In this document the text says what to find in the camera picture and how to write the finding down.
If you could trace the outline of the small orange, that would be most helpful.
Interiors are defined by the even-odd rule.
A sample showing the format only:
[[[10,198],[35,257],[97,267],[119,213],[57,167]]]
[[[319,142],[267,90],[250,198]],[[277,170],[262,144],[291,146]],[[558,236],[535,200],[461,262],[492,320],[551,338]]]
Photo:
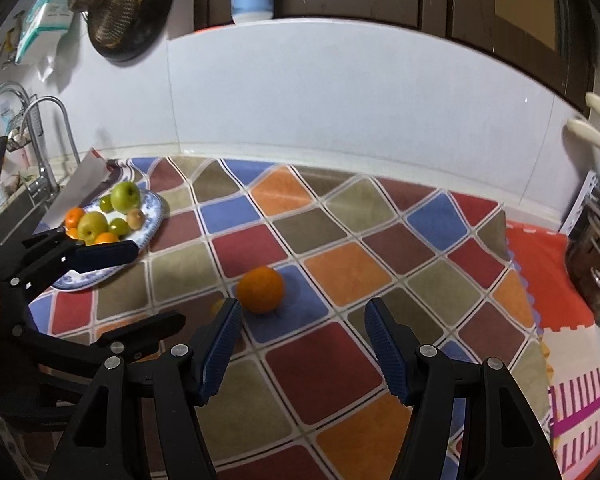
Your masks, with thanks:
[[[66,229],[66,234],[68,235],[68,237],[71,237],[73,240],[81,239],[81,235],[76,226],[74,226],[73,228]]]
[[[116,234],[111,233],[111,232],[102,232],[99,234],[98,237],[95,238],[95,244],[96,245],[112,244],[112,243],[117,243],[118,240],[119,240],[119,237],[117,237]]]

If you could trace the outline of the large yellow-green pomelo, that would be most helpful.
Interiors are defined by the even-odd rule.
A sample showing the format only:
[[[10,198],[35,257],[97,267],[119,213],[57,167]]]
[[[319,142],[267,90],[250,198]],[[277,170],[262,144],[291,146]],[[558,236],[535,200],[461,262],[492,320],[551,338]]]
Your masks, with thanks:
[[[108,221],[104,214],[98,211],[86,212],[79,220],[76,232],[78,237],[87,245],[93,245],[100,234],[108,231]]]

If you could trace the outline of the brown kiwi front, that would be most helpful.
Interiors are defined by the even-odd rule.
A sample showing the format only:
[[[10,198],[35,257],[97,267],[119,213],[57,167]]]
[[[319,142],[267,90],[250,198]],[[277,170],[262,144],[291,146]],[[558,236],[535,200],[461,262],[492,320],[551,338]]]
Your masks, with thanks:
[[[145,215],[140,208],[131,209],[126,214],[126,223],[132,231],[139,231],[145,223]]]

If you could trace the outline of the green apple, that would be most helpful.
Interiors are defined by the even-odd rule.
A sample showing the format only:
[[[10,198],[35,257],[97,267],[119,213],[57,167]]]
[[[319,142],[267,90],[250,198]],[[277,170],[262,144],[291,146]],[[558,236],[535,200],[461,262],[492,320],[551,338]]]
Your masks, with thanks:
[[[138,208],[142,202],[140,189],[134,182],[123,181],[118,183],[110,193],[110,202],[115,211],[126,214]]]

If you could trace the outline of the steel kitchen sink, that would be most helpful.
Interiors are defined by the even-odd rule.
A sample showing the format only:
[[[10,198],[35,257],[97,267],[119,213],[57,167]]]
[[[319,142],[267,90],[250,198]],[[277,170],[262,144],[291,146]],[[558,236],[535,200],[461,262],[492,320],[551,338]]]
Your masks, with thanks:
[[[10,251],[14,240],[33,235],[46,215],[53,196],[40,193],[32,196],[26,188],[20,188],[0,209],[0,257]]]

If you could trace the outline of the tall chrome kitchen faucet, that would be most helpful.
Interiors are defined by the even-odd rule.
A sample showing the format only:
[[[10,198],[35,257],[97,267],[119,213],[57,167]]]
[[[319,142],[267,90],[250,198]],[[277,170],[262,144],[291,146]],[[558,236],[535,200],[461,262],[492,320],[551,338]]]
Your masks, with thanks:
[[[0,84],[0,97],[3,94],[12,94],[21,104],[20,112],[14,115],[5,128],[6,148],[13,152],[25,148],[28,144],[33,145],[38,177],[28,185],[28,190],[36,200],[44,195],[54,197],[58,192],[58,184],[38,140],[44,133],[38,99],[32,99],[17,81],[5,81]]]

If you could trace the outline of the small tan fruit behind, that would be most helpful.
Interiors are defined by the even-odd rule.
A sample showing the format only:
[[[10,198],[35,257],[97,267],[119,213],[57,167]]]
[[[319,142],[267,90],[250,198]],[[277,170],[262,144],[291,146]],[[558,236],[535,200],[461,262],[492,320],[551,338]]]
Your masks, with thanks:
[[[225,302],[224,298],[220,298],[218,300],[215,301],[214,304],[212,304],[211,308],[210,308],[210,315],[212,316],[212,318],[215,318],[218,313],[221,311],[223,304]]]

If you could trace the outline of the blue white oval plate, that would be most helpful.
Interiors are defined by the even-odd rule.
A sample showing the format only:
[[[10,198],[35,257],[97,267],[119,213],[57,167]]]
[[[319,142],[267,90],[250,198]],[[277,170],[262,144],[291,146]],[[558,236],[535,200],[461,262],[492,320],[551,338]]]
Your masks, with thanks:
[[[138,252],[146,249],[161,226],[165,209],[166,205],[157,193],[141,188],[140,211],[144,215],[144,223],[139,230],[131,230],[127,236],[120,237],[120,243],[132,240],[138,247]],[[110,266],[85,273],[69,270],[61,278],[58,278],[52,287],[60,292],[79,292],[108,280],[124,267],[125,264],[122,264],[122,266]]]

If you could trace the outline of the colourful diamond pattern tablecloth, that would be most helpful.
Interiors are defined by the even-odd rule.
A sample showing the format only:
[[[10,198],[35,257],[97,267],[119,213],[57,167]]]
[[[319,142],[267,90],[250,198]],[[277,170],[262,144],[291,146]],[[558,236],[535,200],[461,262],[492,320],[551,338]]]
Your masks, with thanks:
[[[186,342],[249,271],[284,279],[246,313],[221,390],[198,417],[223,479],[385,479],[410,411],[364,330],[380,298],[453,359],[501,359],[540,422],[548,379],[502,206],[440,188],[303,166],[185,156],[118,162],[166,215],[140,260],[83,292],[46,292],[38,329],[80,344],[164,310]]]

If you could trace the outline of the thin gooseneck faucet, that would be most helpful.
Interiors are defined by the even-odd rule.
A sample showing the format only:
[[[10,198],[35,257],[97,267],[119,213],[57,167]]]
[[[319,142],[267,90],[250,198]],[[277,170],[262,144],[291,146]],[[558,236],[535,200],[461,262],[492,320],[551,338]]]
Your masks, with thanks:
[[[72,158],[79,166],[81,159],[65,103],[57,96],[38,96],[24,109],[22,123],[29,127],[33,153],[38,166],[50,157]]]

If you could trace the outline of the metal pot rack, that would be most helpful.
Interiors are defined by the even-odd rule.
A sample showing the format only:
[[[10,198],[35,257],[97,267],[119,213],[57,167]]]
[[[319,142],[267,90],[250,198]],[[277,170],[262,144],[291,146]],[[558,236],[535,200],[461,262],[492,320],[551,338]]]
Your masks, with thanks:
[[[595,172],[586,176],[559,232],[567,237],[570,281],[600,326],[600,176]]]

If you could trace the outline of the copper perforated strainer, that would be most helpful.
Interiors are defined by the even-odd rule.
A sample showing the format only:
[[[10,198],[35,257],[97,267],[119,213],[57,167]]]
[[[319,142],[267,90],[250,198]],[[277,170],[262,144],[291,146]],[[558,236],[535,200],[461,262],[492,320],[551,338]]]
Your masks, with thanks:
[[[143,0],[104,0],[96,8],[86,11],[92,44],[99,49],[117,49],[136,21],[142,2]]]

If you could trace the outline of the teal white cardboard box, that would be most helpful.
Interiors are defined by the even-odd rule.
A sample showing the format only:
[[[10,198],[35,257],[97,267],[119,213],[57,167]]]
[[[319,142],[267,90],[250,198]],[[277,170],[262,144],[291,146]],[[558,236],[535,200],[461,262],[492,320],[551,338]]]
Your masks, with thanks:
[[[23,22],[16,65],[35,65],[55,56],[61,37],[68,32],[73,20],[68,1],[35,1]]]

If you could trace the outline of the black frying pan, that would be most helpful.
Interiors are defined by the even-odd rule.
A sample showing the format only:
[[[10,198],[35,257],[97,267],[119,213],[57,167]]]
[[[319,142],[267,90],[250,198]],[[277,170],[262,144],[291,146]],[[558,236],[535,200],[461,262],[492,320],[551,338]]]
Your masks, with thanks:
[[[140,13],[117,49],[95,50],[110,62],[125,63],[144,54],[166,26],[173,0],[143,0]]]

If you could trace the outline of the dark wooden window frame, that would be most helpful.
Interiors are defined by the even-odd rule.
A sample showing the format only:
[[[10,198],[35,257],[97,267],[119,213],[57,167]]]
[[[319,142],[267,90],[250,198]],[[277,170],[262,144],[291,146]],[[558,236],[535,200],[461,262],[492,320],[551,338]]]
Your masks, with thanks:
[[[274,18],[346,18],[406,27],[494,56],[580,112],[593,88],[588,0],[273,0]]]

